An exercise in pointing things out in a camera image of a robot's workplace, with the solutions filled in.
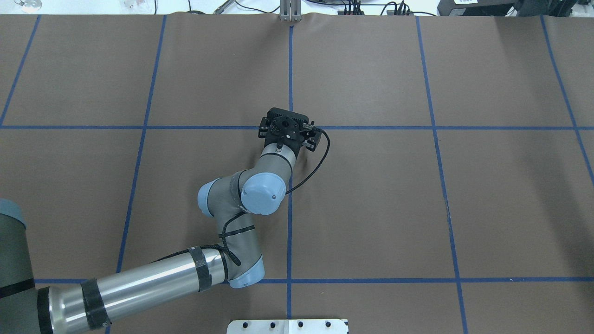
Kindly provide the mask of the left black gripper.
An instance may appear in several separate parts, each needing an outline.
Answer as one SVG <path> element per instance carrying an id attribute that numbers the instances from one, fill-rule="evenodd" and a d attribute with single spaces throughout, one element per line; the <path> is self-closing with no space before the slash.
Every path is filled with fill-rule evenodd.
<path id="1" fill-rule="evenodd" d="M 287 146 L 297 158 L 301 148 L 306 148 L 310 152 L 316 150 L 321 140 L 321 132 L 311 123 L 304 124 L 302 131 L 288 128 L 277 129 L 270 126 L 267 117 L 263 117 L 258 126 L 258 137 L 265 140 L 265 146 L 269 144 L 273 144 L 274 147 L 277 147 L 278 144 Z"/>

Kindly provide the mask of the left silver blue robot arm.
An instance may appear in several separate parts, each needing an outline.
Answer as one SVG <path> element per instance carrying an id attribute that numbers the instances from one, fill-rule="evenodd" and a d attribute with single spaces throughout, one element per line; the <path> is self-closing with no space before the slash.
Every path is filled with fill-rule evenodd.
<path id="1" fill-rule="evenodd" d="M 265 146 L 255 166 L 204 184 L 200 211 L 216 221 L 219 243 L 189 247 L 139 268 L 73 287 L 36 288 L 26 224 L 17 203 L 1 200 L 1 332 L 80 334 L 212 286 L 240 289 L 265 276 L 253 216 L 273 214 L 297 186 L 290 179 L 301 148 L 329 135 L 306 116 L 271 109 L 258 129 Z"/>

